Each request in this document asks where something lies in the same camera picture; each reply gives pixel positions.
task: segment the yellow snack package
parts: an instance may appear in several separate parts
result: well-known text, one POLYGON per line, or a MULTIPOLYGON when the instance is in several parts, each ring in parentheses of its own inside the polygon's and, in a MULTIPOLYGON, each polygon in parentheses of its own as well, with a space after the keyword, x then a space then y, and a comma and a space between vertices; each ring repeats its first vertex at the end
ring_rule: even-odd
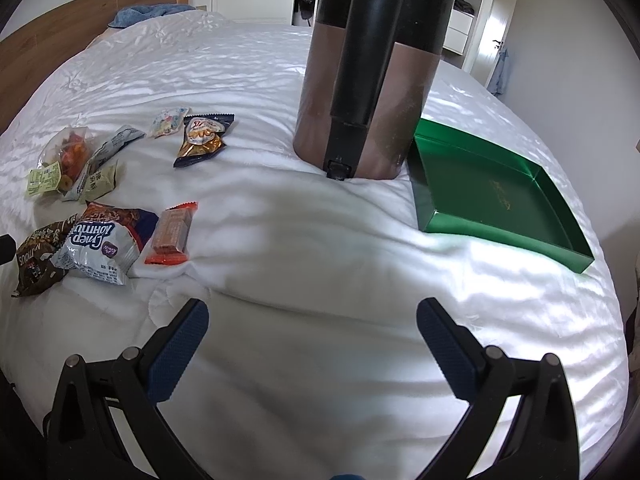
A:
POLYGON ((118 163, 100 168, 89 175, 80 195, 81 201, 93 202, 97 198, 113 191, 116 187, 116 167, 118 163))
POLYGON ((27 195, 34 196, 47 191, 55 191, 58 189, 61 178, 60 163, 57 161, 45 168, 31 170, 27 182, 27 195))

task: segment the snack package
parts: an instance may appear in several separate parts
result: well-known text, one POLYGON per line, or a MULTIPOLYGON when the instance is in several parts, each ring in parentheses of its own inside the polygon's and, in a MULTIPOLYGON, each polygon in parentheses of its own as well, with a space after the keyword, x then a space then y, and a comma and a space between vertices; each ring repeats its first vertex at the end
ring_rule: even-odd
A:
POLYGON ((113 191, 116 187, 116 167, 118 163, 103 166, 100 170, 89 175, 84 184, 84 189, 80 195, 80 200, 92 202, 97 200, 108 192, 113 191))
POLYGON ((222 140, 234 121, 233 114, 204 114, 184 118, 184 141, 174 168, 190 166, 219 153, 226 144, 222 140))
POLYGON ((168 108, 162 110, 151 125, 150 136, 153 138, 172 135, 182 129, 184 117, 191 108, 168 108))
POLYGON ((143 209, 120 209, 89 202, 62 248, 51 257, 60 269, 80 269, 96 280, 124 285, 158 223, 143 209))
POLYGON ((40 153, 38 169, 60 164, 58 190, 67 192, 80 175, 82 168, 94 152, 94 143, 87 137, 88 128, 63 128, 47 143, 40 153))
POLYGON ((84 189, 86 180, 89 175, 98 171, 102 165, 109 160, 113 155, 118 153, 127 144, 132 143, 134 140, 140 139, 145 136, 144 132, 133 128, 132 126, 123 126, 117 131, 117 133, 107 140, 92 157, 87 161, 78 179, 75 180, 75 184, 68 190, 68 193, 62 198, 66 200, 78 200, 84 189))
POLYGON ((32 296, 47 290, 65 277, 67 270, 51 263, 51 256, 65 241, 76 222, 76 215, 36 229, 15 253, 18 260, 18 286, 14 298, 32 296))
POLYGON ((31 170, 27 181, 27 196, 57 190, 61 178, 62 172, 60 171, 60 163, 58 161, 45 168, 31 170))
POLYGON ((178 265, 188 260, 184 247, 197 209, 197 202, 187 202, 162 212, 151 240, 152 252, 145 258, 146 264, 178 265))

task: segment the blue cloth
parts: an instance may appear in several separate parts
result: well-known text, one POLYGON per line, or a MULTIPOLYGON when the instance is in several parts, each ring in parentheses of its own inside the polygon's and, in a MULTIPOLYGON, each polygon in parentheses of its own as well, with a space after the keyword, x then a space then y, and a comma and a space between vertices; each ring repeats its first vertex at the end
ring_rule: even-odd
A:
POLYGON ((176 14, 185 10, 194 10, 195 7, 185 4, 158 4, 158 5, 135 5, 120 9, 116 17, 109 24, 111 28, 127 28, 137 22, 142 22, 150 18, 164 16, 166 14, 176 14))
POLYGON ((511 72, 511 62, 509 61, 509 52, 505 48, 498 55, 498 63, 495 65, 494 74, 486 89, 493 95, 502 95, 507 91, 507 82, 511 72))

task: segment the wooden headboard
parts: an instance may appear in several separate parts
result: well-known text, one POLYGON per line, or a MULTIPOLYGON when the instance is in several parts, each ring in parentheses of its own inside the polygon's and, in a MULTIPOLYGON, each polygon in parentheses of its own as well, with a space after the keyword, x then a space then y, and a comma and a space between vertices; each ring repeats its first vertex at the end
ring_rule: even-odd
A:
POLYGON ((189 0, 73 0, 4 38, 0 41, 0 134, 43 81, 104 32, 119 9, 176 3, 189 0))

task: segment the white duvet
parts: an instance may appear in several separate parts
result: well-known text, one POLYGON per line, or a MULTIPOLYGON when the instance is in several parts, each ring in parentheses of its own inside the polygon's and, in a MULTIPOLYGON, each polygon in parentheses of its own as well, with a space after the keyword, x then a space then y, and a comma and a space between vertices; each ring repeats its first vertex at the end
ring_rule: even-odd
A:
MULTIPOLYGON (((199 10, 142 22, 58 69, 0 137, 0 231, 20 243, 81 212, 25 197, 26 175, 64 126, 148 130, 164 107, 232 112, 228 148, 174 170, 181 136, 143 139, 116 158, 102 202, 161 212, 199 202, 191 260, 146 266, 127 286, 68 275, 12 299, 0 269, 0 367, 32 419, 50 410, 64 359, 141 346, 189 297, 209 331, 174 396, 159 407, 187 450, 220 480, 413 480, 466 409, 415 327, 435 296, 483 345, 510 356, 557 353, 577 412, 582 475, 616 436, 626 399, 622 321, 609 270, 566 175, 538 137, 466 73, 441 62, 423 116, 541 164, 595 255, 582 274, 533 252, 416 229, 406 172, 335 182, 300 161, 292 135, 310 31, 239 25, 199 10)), ((497 453, 503 413, 476 471, 497 453)))

